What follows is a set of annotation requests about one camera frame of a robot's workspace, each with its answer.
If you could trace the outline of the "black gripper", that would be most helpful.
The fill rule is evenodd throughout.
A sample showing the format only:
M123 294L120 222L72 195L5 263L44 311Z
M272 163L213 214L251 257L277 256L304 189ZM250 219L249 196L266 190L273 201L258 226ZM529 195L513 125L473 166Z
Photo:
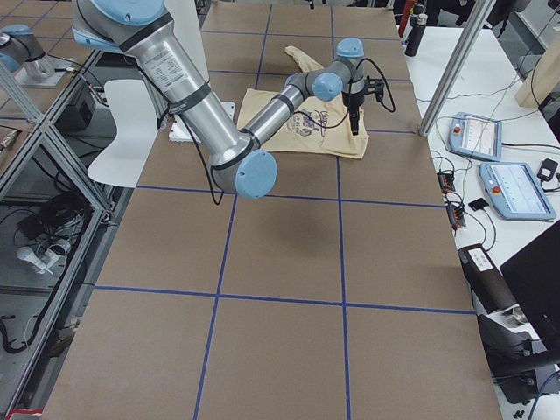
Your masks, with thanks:
M352 134L359 133L360 110L364 103L366 85L362 78L351 80L343 88L343 104L349 110L349 123Z

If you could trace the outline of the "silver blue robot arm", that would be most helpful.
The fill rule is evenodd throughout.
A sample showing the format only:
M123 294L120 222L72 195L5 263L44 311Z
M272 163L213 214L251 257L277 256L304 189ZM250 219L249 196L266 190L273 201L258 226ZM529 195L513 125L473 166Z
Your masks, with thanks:
M327 68L292 75L280 93L237 129L176 38L174 19L164 2L75 1L73 13L77 43L136 60L169 103L171 113L206 146L210 153L207 179L225 192L249 199L270 192L277 179L277 162L262 146L311 96L324 102L343 96L351 129L358 129L361 104L353 97L364 88L359 68L364 50L358 38L342 39Z

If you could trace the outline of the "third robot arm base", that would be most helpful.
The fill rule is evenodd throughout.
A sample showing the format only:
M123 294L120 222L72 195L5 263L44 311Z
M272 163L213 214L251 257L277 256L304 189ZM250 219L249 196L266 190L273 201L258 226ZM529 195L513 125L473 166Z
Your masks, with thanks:
M1 64L16 75L15 79L22 87L54 88L63 76L56 72L55 61L46 55L25 24L12 24L1 29Z

